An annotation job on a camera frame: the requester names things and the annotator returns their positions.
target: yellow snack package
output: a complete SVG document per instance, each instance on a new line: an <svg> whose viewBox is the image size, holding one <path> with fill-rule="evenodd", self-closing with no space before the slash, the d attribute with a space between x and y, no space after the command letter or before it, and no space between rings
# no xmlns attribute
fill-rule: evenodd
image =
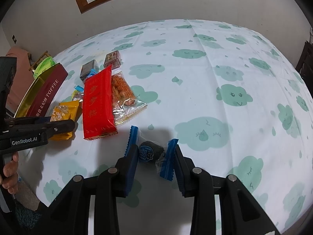
<svg viewBox="0 0 313 235"><path fill-rule="evenodd" d="M59 121L72 119L75 121L79 101L62 102L58 106L54 107L50 121ZM73 132L65 132L52 136L51 140L68 140L73 136Z"/></svg>

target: wall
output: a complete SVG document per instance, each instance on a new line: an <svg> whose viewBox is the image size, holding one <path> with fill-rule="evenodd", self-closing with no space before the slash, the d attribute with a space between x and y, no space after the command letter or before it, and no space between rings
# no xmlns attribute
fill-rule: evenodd
<svg viewBox="0 0 313 235"><path fill-rule="evenodd" d="M5 56L10 49L10 44L2 29L2 23L0 23L0 56Z"/></svg>
<svg viewBox="0 0 313 235"><path fill-rule="evenodd" d="M95 34L159 19L225 21L260 32L293 65L310 26L294 0L112 0L80 14L75 0L16 0L3 19L7 39L33 53L52 55Z"/></svg>

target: metal screw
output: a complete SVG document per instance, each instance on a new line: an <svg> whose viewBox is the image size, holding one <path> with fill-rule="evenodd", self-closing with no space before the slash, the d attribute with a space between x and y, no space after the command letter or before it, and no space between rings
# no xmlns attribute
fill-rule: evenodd
<svg viewBox="0 0 313 235"><path fill-rule="evenodd" d="M112 167L112 168L108 169L108 173L114 174L116 172L117 172L117 168L115 168L115 167Z"/></svg>
<svg viewBox="0 0 313 235"><path fill-rule="evenodd" d="M229 179L230 181L232 181L232 182L235 182L235 181L237 180L237 177L236 177L235 175L233 175L233 174L230 174L230 175L228 176L228 179Z"/></svg>
<svg viewBox="0 0 313 235"><path fill-rule="evenodd" d="M202 169L201 168L198 168L198 167L195 167L192 169L193 173L195 174L200 174L202 172Z"/></svg>
<svg viewBox="0 0 313 235"><path fill-rule="evenodd" d="M81 181L81 179L82 179L82 176L81 176L81 175L76 175L76 176L73 177L73 180L74 180L75 182L79 182L79 181Z"/></svg>

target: green snack package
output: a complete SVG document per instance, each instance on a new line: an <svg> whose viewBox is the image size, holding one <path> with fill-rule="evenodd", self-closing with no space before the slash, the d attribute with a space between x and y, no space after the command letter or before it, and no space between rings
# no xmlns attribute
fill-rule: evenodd
<svg viewBox="0 0 313 235"><path fill-rule="evenodd" d="M34 78L36 79L41 73L43 73L45 70L48 70L50 67L55 65L55 61L51 56L44 59L35 69L34 71Z"/></svg>

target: human hand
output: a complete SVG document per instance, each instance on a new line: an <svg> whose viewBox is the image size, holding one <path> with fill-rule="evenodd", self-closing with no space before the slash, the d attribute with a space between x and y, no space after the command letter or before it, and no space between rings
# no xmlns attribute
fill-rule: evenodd
<svg viewBox="0 0 313 235"><path fill-rule="evenodd" d="M2 186L7 189L10 194L18 192L18 152L14 152L12 161L7 163L3 168L3 173L6 178L2 178Z"/></svg>

